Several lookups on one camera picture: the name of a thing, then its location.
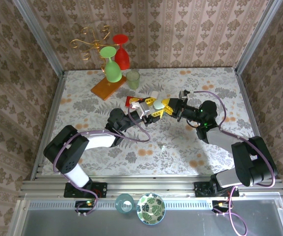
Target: white block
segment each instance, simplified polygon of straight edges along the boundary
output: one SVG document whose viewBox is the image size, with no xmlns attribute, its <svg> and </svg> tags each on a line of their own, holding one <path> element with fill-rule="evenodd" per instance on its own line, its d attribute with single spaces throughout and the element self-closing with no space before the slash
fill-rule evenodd
<svg viewBox="0 0 283 236">
<path fill-rule="evenodd" d="M 65 174 L 78 187 L 83 187 L 88 181 L 88 175 L 83 171 L 82 167 L 77 164 L 74 169 Z"/>
<path fill-rule="evenodd" d="M 139 102 L 132 102 L 131 105 L 132 105 L 133 109 L 137 109 L 138 107 L 140 107 L 140 103 Z"/>
<path fill-rule="evenodd" d="M 87 144 L 87 149 L 91 148 L 99 148 L 99 147 L 105 147 L 109 148 L 113 144 L 115 140 L 115 136 L 111 134 L 92 134 L 88 138 L 89 143 Z"/>
<path fill-rule="evenodd" d="M 150 94 L 150 97 L 153 97 L 155 99 L 157 99 L 159 96 L 159 92 L 158 91 L 152 91 L 151 94 Z"/>
</svg>

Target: aluminum frame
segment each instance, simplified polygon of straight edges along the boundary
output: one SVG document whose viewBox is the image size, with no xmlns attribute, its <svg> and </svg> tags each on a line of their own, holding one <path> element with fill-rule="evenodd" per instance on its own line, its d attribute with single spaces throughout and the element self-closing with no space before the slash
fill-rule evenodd
<svg viewBox="0 0 283 236">
<path fill-rule="evenodd" d="M 74 200 L 30 201 L 29 210 L 75 210 Z M 166 210 L 212 210 L 211 199 L 165 200 Z M 96 210 L 116 210 L 115 200 L 100 199 Z"/>
<path fill-rule="evenodd" d="M 197 200 L 226 200 L 224 197 L 195 198 L 193 183 L 196 181 L 208 181 L 209 176 L 182 176 L 178 177 L 93 177 L 96 182 L 108 182 L 108 193 L 105 199 L 100 199 L 100 203 L 113 203 L 116 197 L 122 193 L 129 193 L 134 200 L 138 200 L 146 192 L 160 194 L 169 203 L 184 202 L 190 203 Z M 66 180 L 61 176 L 38 177 L 35 181 L 24 181 L 19 200 L 15 208 L 9 235 L 21 235 L 27 211 L 30 210 L 30 203 L 44 202 L 66 202 L 63 197 Z M 252 187 L 239 187 L 240 197 L 234 197 L 234 201 L 248 200 L 275 200 L 279 218 L 283 226 L 283 185 L 280 179 L 276 180 L 276 185 L 272 188 L 264 188 L 258 185 Z M 81 198 L 71 198 L 68 201 L 84 200 Z"/>
<path fill-rule="evenodd" d="M 45 125 L 44 132 L 43 132 L 42 139 L 41 139 L 40 146 L 39 146 L 39 150 L 38 150 L 38 153 L 37 153 L 37 156 L 36 156 L 36 160 L 34 162 L 32 173 L 31 173 L 31 176 L 30 176 L 30 180 L 35 179 L 37 170 L 39 168 L 39 164 L 43 163 L 43 161 L 44 161 L 45 157 L 43 155 L 43 150 L 51 140 L 51 133 L 53 132 L 53 129 L 54 129 L 54 123 L 55 123 L 55 120 L 56 120 L 56 117 L 57 117 L 57 111 L 58 111 L 58 108 L 59 108 L 59 103 L 61 101 L 63 91 L 64 91 L 64 88 L 65 88 L 65 82 L 66 82 L 67 75 L 68 75 L 68 71 L 64 72 L 64 74 L 61 76 L 61 78 L 58 82 L 57 89 L 55 91 L 55 95 L 54 95 L 53 102 L 52 102 L 52 105 L 51 105 L 51 109 L 50 109 L 50 112 L 49 112 L 48 120 L 47 120 L 47 123 Z"/>
<path fill-rule="evenodd" d="M 27 23 L 30 28 L 33 36 L 37 40 L 40 45 L 42 51 L 47 57 L 49 63 L 51 64 L 54 72 L 60 78 L 64 71 L 61 63 L 59 62 L 57 55 L 55 54 L 50 41 L 48 40 L 46 34 L 43 29 L 40 27 L 37 18 L 35 17 L 32 9 L 29 6 L 28 1 L 26 0 L 14 0 L 16 7 L 18 8 L 20 14 L 23 16 L 24 21 Z"/>
<path fill-rule="evenodd" d="M 242 53 L 242 56 L 236 65 L 237 74 L 242 74 L 282 2 L 283 0 L 270 0 L 268 2 L 267 7 L 265 8 L 248 44 L 245 47 L 244 52 Z"/>
<path fill-rule="evenodd" d="M 241 94 L 242 94 L 242 98 L 243 98 L 243 101 L 244 101 L 244 104 L 245 104 L 245 108 L 246 108 L 246 111 L 247 111 L 249 118 L 250 118 L 252 130 L 253 130 L 255 135 L 260 136 L 259 129 L 258 129 L 256 120 L 255 120 L 255 116 L 254 116 L 254 113 L 253 113 L 253 110 L 252 110 L 252 107 L 251 107 L 251 104 L 250 104 L 249 97 L 248 97 L 246 90 L 245 90 L 245 86 L 244 86 L 241 74 L 238 74 L 235 71 L 235 77 L 236 77 L 236 80 L 239 84 L 240 91 L 241 91 Z"/>
</svg>

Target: green cup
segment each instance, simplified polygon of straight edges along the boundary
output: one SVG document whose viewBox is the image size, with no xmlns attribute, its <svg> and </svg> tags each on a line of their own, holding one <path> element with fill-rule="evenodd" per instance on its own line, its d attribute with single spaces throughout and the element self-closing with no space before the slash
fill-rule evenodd
<svg viewBox="0 0 283 236">
<path fill-rule="evenodd" d="M 126 82 L 130 89 L 137 89 L 140 85 L 140 74 L 136 70 L 131 70 L 126 73 Z"/>
<path fill-rule="evenodd" d="M 119 65 L 115 61 L 111 60 L 111 57 L 113 57 L 115 54 L 116 54 L 116 49 L 111 46 L 104 47 L 100 51 L 101 57 L 109 58 L 109 61 L 106 64 L 104 72 L 106 74 L 107 80 L 111 83 L 118 82 L 122 79 L 122 72 Z"/>
</svg>

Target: red wine glass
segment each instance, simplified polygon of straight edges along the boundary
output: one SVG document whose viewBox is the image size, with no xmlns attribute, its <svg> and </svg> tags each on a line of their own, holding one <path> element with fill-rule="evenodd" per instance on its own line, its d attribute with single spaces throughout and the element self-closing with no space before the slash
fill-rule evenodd
<svg viewBox="0 0 283 236">
<path fill-rule="evenodd" d="M 114 61 L 120 66 L 121 70 L 126 70 L 130 68 L 130 57 L 125 49 L 122 47 L 122 44 L 128 41 L 128 37 L 124 34 L 117 34 L 113 37 L 113 42 L 120 45 L 120 48 L 116 52 Z"/>
</svg>

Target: table surface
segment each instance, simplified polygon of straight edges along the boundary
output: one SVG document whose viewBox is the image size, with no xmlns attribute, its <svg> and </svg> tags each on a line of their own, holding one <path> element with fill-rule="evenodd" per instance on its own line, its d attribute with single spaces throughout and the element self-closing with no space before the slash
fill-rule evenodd
<svg viewBox="0 0 283 236">
<path fill-rule="evenodd" d="M 131 90 L 124 84 L 106 101 L 90 92 L 104 78 L 102 71 L 69 71 L 52 138 L 69 124 L 81 131 L 103 129 L 112 109 L 121 108 L 127 113 L 126 96 L 143 98 L 156 90 L 160 92 L 160 98 L 172 98 L 178 97 L 179 92 L 184 89 L 216 93 L 227 109 L 223 128 L 239 135 L 254 135 L 232 68 L 138 71 L 141 75 L 138 89 Z M 195 107 L 204 100 L 215 101 L 217 123 L 223 119 L 224 111 L 212 95 L 190 93 L 189 98 L 188 105 Z M 89 176 L 209 175 L 234 166 L 229 152 L 200 141 L 195 130 L 187 125 L 184 119 L 177 122 L 164 114 L 160 121 L 149 125 L 146 130 L 151 135 L 151 141 L 148 143 L 124 140 L 117 147 L 90 149 L 84 152 L 79 163 Z M 128 129 L 124 134 L 131 138 L 147 138 L 137 127 Z M 53 165 L 46 159 L 42 174 L 54 175 L 52 168 Z"/>
</svg>

